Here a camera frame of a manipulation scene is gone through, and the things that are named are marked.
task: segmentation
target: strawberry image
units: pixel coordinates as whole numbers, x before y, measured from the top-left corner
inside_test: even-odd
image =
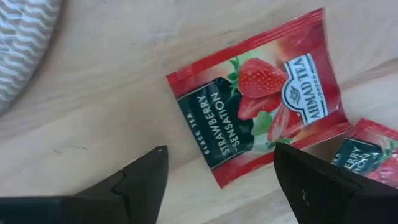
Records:
[[[304,124],[300,113],[289,110],[289,121],[287,122],[287,127],[280,136],[282,138],[292,138],[300,132],[303,126]]]
[[[281,104],[268,131],[268,140],[274,141],[280,138],[292,137],[298,134],[303,126],[299,113],[291,111]]]
[[[366,175],[366,177],[398,187],[398,151],[394,149],[391,157],[386,159],[375,171]]]
[[[251,58],[239,69],[238,87],[243,96],[262,98],[282,90],[287,74],[258,58]]]
[[[282,97],[280,93],[274,93],[262,98],[248,98],[246,96],[242,96],[239,105],[238,118],[243,121],[253,119],[260,111],[270,113],[278,108],[281,103]]]

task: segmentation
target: wood grain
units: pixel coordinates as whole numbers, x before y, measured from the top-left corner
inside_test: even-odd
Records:
[[[72,194],[167,144],[159,223],[294,223],[272,166],[217,187],[164,76],[323,6],[346,114],[398,128],[397,1],[65,0],[34,82],[0,117],[0,195]]]

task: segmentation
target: green leaf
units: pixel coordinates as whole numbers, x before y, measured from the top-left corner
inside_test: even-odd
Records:
[[[234,96],[235,90],[238,88],[238,81],[236,80],[235,82],[232,82],[229,87],[232,88],[231,90],[231,98],[232,98]]]
[[[390,140],[390,147],[392,150],[398,148],[398,140],[395,139],[389,139]]]
[[[275,149],[274,147],[269,147],[268,144],[265,144],[264,146],[254,146],[251,149],[251,152],[257,155],[265,155],[272,152],[274,149]]]
[[[291,140],[291,139],[288,139],[288,138],[285,138],[285,139],[281,139],[279,142],[280,142],[280,143],[290,144],[290,143],[292,142],[292,140]]]
[[[231,62],[231,64],[233,65],[235,72],[238,72],[241,68],[241,65],[239,64],[239,59],[236,58],[236,60],[229,60],[229,62]]]
[[[276,142],[274,142],[274,141],[267,143],[268,150],[273,151],[275,149],[275,146],[276,146]]]
[[[392,153],[394,152],[394,149],[396,148],[396,141],[393,139],[388,139],[388,140],[389,140],[389,147],[384,150],[383,156],[380,158],[380,161],[382,163],[391,157]]]
[[[229,75],[227,75],[227,79],[231,82],[238,82],[238,73],[235,71]]]
[[[268,132],[272,123],[272,116],[266,111],[260,111],[254,120],[254,126],[251,130],[253,136],[262,135]]]

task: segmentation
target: gray striped fabric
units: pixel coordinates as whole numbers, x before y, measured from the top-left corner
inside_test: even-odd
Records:
[[[48,46],[61,0],[0,0],[0,113],[27,85]]]

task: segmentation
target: black object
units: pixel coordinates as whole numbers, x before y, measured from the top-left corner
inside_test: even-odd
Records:
[[[156,223],[168,166],[159,146],[74,196],[0,198],[0,224]]]
[[[398,190],[277,144],[275,170],[299,223],[397,223]]]

